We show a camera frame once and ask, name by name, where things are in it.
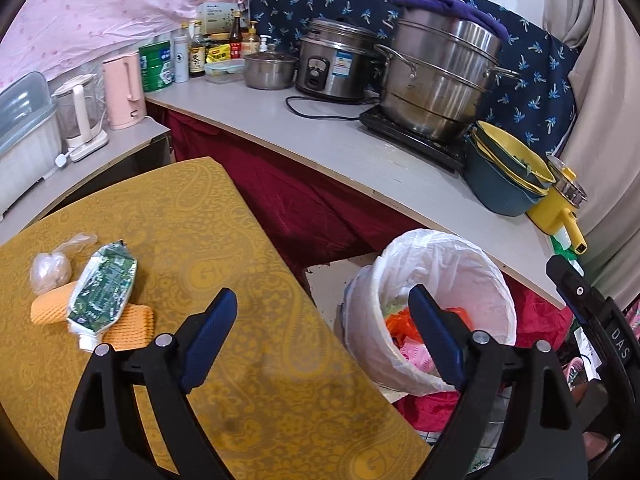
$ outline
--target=purple towel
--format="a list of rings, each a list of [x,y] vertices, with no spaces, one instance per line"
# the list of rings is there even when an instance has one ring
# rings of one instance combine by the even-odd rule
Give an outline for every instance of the purple towel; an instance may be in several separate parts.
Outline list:
[[[485,28],[505,42],[509,39],[509,33],[503,24],[489,16],[487,13],[460,0],[389,0],[392,4],[402,7],[417,7],[430,10],[444,16],[455,16],[463,20],[469,20],[476,25]]]

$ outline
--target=dark blue curtain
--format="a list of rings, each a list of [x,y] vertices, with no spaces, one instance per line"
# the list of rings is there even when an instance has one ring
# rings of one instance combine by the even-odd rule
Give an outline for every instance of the dark blue curtain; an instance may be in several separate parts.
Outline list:
[[[524,18],[487,0],[463,0],[499,20],[509,31],[500,64],[520,72],[520,80],[498,78],[478,110],[486,120],[518,137],[539,155],[560,143],[575,115],[567,75],[578,52]],[[387,0],[250,0],[258,34],[269,34],[281,50],[297,54],[309,20],[343,18],[378,35],[393,38],[402,12]]]

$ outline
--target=patterned tablecloth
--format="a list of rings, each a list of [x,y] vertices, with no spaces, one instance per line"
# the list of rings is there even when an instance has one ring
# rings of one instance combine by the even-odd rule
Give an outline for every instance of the patterned tablecloth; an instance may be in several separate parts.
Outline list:
[[[111,186],[0,248],[0,404],[54,476],[88,354],[64,324],[30,323],[29,268],[79,232],[126,241],[140,262],[131,301],[154,309],[156,333],[174,332],[222,286],[238,295],[238,320],[189,397],[237,479],[412,478],[428,446],[344,351],[210,158]],[[95,249],[74,258],[74,279]],[[146,392],[136,395],[156,460],[174,469]]]

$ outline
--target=paisley pattern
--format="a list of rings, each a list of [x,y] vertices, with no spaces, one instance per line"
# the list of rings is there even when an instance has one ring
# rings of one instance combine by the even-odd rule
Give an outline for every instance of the paisley pattern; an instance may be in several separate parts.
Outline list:
[[[428,453],[344,351],[281,260],[223,168],[172,164],[95,193],[0,248],[0,402],[54,476],[88,355],[64,324],[29,321],[31,260],[78,232],[122,238],[140,270],[131,301],[156,333],[174,332],[222,286],[238,320],[203,386],[189,396],[236,479],[411,479]],[[73,261],[74,279],[95,247]],[[173,469],[146,390],[136,389],[158,463]]]
[[[552,152],[575,118],[567,76],[578,52],[504,7],[487,0],[463,1],[507,28],[510,38],[500,63],[521,76],[519,80],[499,77],[480,105],[478,119],[505,129],[539,155]],[[390,44],[401,14],[387,0],[250,0],[250,10],[252,20],[258,21],[258,34],[269,34],[281,50],[293,54],[299,52],[300,38],[312,18],[345,20],[372,30],[381,43]]]

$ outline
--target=rice cooker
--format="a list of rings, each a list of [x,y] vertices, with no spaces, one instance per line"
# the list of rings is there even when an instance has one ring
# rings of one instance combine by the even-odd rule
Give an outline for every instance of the rice cooker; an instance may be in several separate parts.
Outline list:
[[[302,37],[296,87],[336,102],[365,97],[373,75],[376,35],[366,28],[325,18],[311,20]]]

